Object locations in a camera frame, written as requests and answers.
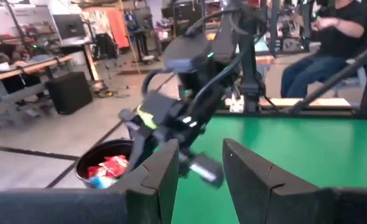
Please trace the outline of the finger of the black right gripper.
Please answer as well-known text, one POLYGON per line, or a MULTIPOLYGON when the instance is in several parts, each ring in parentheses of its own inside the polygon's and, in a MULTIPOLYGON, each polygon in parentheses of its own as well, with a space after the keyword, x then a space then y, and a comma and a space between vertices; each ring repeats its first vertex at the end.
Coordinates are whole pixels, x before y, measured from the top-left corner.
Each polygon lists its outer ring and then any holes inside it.
POLYGON ((190 171, 198 173, 198 157, 199 153, 193 152, 191 149, 179 149, 179 176, 187 177, 190 171))
POLYGON ((152 134, 134 133, 132 136, 133 145, 129 156, 128 173, 142 164, 155 149, 152 134))

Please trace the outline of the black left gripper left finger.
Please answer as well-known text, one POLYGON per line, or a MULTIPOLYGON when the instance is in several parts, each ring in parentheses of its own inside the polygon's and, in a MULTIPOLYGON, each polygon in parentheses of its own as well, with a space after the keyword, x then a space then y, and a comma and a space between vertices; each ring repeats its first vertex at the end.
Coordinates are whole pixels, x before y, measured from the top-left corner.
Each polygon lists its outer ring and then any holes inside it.
POLYGON ((0 192, 0 224, 171 224, 179 178, 172 139, 104 190, 0 192))

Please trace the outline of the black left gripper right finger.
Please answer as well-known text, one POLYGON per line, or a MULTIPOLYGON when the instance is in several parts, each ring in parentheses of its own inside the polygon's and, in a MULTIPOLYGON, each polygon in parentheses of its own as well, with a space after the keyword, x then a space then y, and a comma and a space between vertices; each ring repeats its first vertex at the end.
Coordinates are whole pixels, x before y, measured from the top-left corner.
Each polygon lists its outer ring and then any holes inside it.
POLYGON ((317 187, 223 141, 226 182, 240 224, 367 224, 367 189, 317 187))

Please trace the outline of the black cabinet box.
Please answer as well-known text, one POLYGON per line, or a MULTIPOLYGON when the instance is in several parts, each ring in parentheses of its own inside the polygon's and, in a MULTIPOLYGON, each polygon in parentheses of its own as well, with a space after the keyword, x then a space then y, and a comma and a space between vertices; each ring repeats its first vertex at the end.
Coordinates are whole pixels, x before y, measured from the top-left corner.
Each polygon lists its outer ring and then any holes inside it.
POLYGON ((45 83, 58 114, 73 114, 93 101, 84 72, 71 72, 45 83))

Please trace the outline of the black office chair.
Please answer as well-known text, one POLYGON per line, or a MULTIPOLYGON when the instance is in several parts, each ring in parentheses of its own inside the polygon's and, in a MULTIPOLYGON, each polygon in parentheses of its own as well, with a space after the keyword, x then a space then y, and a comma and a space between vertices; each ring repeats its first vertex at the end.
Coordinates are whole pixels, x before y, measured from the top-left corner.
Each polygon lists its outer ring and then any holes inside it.
POLYGON ((118 46, 107 33, 96 34, 94 54, 97 59, 118 58, 118 46))

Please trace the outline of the orange panel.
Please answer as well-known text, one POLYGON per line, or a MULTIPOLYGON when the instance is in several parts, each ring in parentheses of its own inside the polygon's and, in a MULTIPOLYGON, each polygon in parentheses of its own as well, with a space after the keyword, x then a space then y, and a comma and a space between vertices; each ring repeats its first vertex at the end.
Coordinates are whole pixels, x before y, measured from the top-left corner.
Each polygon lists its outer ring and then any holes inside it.
POLYGON ((129 41, 123 13, 119 9, 113 8, 108 9, 106 11, 106 15, 108 16, 109 26, 112 31, 114 41, 120 49, 128 48, 129 41))

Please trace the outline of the blue-legged wooden table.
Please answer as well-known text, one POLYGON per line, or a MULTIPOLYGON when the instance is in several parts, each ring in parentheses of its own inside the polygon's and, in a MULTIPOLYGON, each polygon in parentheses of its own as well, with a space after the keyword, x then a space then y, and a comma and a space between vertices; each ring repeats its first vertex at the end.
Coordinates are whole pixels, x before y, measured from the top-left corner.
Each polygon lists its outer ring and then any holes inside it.
POLYGON ((267 42, 261 39, 255 43, 254 46, 256 53, 256 68, 257 71, 265 77, 269 67, 274 63, 275 57, 270 53, 267 42))

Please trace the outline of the black desk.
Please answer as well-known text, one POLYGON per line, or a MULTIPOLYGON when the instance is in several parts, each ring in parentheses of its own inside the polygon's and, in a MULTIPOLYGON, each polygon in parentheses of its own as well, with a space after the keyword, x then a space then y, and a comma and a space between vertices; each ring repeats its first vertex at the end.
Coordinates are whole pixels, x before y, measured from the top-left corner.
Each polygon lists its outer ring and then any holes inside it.
POLYGON ((82 51, 85 56, 85 62, 90 74, 90 78, 93 81, 100 80, 100 76, 96 70, 96 66, 93 60, 92 52, 90 49, 90 45, 94 44, 92 40, 78 40, 71 44, 62 44, 60 46, 60 50, 64 54, 72 54, 74 52, 82 51))

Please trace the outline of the wooden top workbench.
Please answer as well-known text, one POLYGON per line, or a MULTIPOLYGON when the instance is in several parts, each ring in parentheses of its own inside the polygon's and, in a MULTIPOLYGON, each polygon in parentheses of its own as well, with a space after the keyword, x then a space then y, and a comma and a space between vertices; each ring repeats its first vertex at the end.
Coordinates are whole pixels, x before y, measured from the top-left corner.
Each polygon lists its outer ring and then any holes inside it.
POLYGON ((44 83, 39 83, 33 86, 25 87, 22 90, 16 91, 9 94, 3 84, 2 80, 9 77, 19 76, 23 73, 32 73, 43 68, 49 68, 52 65, 58 65, 59 67, 63 65, 64 62, 71 60, 73 57, 71 55, 66 55, 62 57, 47 57, 45 60, 41 61, 30 61, 24 66, 19 67, 17 65, 12 65, 9 70, 0 71, 0 121, 12 122, 16 126, 21 126, 23 124, 22 115, 25 111, 34 108, 40 108, 46 105, 50 100, 49 98, 43 98, 38 101, 29 101, 23 107, 18 107, 16 102, 24 100, 30 96, 34 96, 40 92, 46 90, 44 83))

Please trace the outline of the black computer monitor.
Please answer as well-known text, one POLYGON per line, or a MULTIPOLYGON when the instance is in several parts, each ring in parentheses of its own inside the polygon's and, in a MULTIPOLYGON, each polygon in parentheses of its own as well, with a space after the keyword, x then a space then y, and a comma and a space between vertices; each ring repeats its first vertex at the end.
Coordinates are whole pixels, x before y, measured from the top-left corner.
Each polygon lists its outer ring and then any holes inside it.
POLYGON ((53 15, 53 21, 61 39, 86 36, 83 21, 79 14, 56 14, 53 15))

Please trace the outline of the white chair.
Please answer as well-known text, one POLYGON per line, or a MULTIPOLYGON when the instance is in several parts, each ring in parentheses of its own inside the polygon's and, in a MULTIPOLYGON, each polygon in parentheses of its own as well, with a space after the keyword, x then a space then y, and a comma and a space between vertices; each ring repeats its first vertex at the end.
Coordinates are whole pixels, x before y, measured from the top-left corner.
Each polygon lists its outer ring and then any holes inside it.
POLYGON ((356 88, 356 87, 364 87, 367 82, 366 71, 364 67, 360 67, 356 71, 356 75, 350 78, 342 80, 335 87, 332 88, 333 96, 338 98, 338 94, 340 90, 348 89, 348 88, 356 88))

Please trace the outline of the white metal bracket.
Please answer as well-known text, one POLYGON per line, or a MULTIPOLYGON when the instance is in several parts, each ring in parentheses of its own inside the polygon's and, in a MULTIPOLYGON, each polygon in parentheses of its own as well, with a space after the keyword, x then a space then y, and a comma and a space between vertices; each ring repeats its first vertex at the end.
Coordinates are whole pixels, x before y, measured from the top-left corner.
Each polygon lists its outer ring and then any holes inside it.
POLYGON ((230 112, 231 113, 242 113, 244 111, 244 96, 236 98, 233 96, 230 99, 230 112))

